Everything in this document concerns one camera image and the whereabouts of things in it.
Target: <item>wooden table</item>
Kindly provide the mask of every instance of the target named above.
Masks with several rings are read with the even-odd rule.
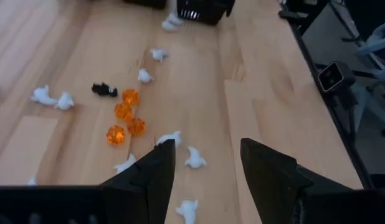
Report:
[[[117,0],[0,1],[0,185],[99,184],[129,153],[137,159],[163,134],[181,131],[166,223],[199,200],[196,223],[259,223],[247,189],[239,141],[248,137],[297,158],[337,182],[361,188],[327,108],[276,0],[238,0],[217,27],[186,22],[161,29],[165,12]],[[169,50],[163,63],[150,49]],[[156,78],[141,84],[138,70]],[[99,98],[106,82],[137,89],[135,116],[146,133],[112,148],[105,141],[120,99]],[[76,105],[59,111],[30,101],[33,89],[69,91]],[[184,166],[187,146],[208,166]]]

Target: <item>orange crystal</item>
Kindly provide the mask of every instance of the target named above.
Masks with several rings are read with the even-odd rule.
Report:
[[[138,92],[134,89],[123,90],[122,92],[123,102],[130,105],[136,106],[138,104]]]
[[[113,112],[118,119],[123,121],[129,121],[133,117],[131,107],[124,103],[117,104]]]
[[[119,145],[125,140],[125,130],[118,125],[114,125],[108,129],[106,136],[108,143]]]
[[[145,132],[145,122],[139,118],[132,118],[128,123],[128,131],[132,136],[143,134]]]

